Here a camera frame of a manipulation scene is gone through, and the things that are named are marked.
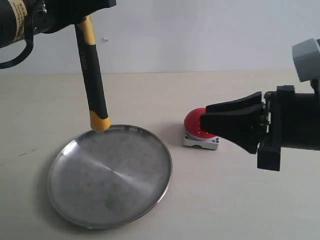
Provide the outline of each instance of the red button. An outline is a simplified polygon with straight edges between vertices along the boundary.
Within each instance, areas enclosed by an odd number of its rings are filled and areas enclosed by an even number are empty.
[[[206,113],[206,108],[196,108],[189,112],[189,114],[184,119],[184,129],[187,130],[193,136],[202,139],[211,139],[216,137],[216,135],[201,131],[200,128],[200,116]]]

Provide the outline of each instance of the table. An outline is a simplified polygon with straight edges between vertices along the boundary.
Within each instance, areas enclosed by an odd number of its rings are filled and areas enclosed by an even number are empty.
[[[320,236],[320,152],[282,149],[281,171],[222,140],[217,151],[182,147],[183,120],[198,107],[299,83],[293,69],[106,74],[109,116],[155,133],[169,148],[167,194],[147,215],[107,230],[76,227],[46,192],[57,153],[90,129],[81,75],[0,78],[0,239],[300,240]]]

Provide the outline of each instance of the white wall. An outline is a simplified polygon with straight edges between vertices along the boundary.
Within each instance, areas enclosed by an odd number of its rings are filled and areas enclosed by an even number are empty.
[[[292,68],[291,46],[320,38],[319,0],[118,0],[92,16],[103,73]],[[0,50],[0,61],[22,49]],[[72,26],[35,37],[0,74],[80,73]]]

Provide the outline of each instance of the white table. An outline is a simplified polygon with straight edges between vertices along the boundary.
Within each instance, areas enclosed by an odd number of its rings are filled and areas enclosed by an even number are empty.
[[[293,70],[107,74],[114,124],[158,135],[173,175],[163,200],[126,226],[75,227],[51,208],[48,170],[60,149],[89,130],[81,75],[0,78],[1,240],[301,240],[320,236],[320,152],[283,149],[281,171],[222,140],[217,151],[182,147],[183,120],[197,107],[299,83]]]

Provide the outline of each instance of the stainless steel plate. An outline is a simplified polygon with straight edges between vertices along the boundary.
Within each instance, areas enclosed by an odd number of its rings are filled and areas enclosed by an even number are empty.
[[[151,132],[113,125],[88,131],[57,156],[48,194],[57,212],[74,224],[107,229],[150,211],[167,191],[172,160]]]

